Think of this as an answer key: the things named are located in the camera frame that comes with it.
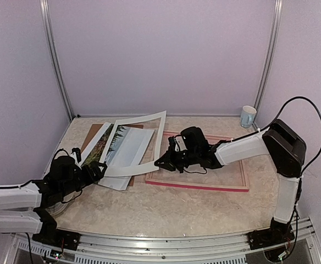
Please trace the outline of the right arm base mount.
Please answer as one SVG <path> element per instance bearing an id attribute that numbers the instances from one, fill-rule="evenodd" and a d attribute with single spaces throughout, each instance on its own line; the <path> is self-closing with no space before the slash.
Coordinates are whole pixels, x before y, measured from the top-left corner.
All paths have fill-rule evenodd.
<path id="1" fill-rule="evenodd" d="M 250 249 L 257 250 L 289 241 L 295 242 L 297 238 L 292 230 L 291 222 L 292 220 L 289 220 L 287 223 L 280 223 L 272 218 L 269 228 L 247 233 Z"/>

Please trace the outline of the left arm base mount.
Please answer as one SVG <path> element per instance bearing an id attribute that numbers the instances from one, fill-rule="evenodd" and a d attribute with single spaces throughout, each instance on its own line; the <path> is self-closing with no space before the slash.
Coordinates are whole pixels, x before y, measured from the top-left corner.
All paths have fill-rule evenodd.
<path id="1" fill-rule="evenodd" d="M 38 233 L 32 235 L 34 241 L 60 248 L 61 250 L 76 251 L 81 234 L 57 228 L 57 222 L 51 215 L 41 216 L 42 227 Z"/>

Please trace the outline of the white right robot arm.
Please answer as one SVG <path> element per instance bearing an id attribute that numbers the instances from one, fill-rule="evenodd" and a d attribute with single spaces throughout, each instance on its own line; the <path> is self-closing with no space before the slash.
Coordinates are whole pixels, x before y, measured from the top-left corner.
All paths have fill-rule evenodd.
<path id="1" fill-rule="evenodd" d="M 267 161 L 272 178 L 278 182 L 273 221 L 266 240 L 277 244 L 286 237 L 297 202 L 302 167 L 306 155 L 305 141 L 281 119 L 267 128 L 229 140 L 209 143 L 201 128 L 191 126 L 168 139 L 165 153 L 154 165 L 170 172 L 183 173 L 199 165 L 204 169 L 220 169 L 238 161 Z"/>

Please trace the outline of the pink wooden picture frame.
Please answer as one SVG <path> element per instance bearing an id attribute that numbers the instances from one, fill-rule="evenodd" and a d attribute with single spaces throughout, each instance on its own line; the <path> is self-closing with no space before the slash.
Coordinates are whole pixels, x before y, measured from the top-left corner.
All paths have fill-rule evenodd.
<path id="1" fill-rule="evenodd" d="M 183 173 L 165 169 L 146 174 L 147 184 L 211 191 L 246 193 L 250 190 L 243 161 L 231 163 L 216 170 L 203 170 L 198 165 L 189 166 Z"/>

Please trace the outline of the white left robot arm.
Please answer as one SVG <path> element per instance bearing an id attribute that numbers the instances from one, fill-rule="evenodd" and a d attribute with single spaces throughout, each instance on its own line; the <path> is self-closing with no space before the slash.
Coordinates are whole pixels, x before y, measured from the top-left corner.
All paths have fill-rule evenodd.
<path id="1" fill-rule="evenodd" d="M 65 204 L 66 196 L 98 182 L 106 170 L 105 163 L 93 161 L 79 167 L 73 157 L 60 156 L 43 179 L 0 186 L 0 233 L 40 234 L 49 244 L 57 244 L 61 231 L 46 209 Z"/>

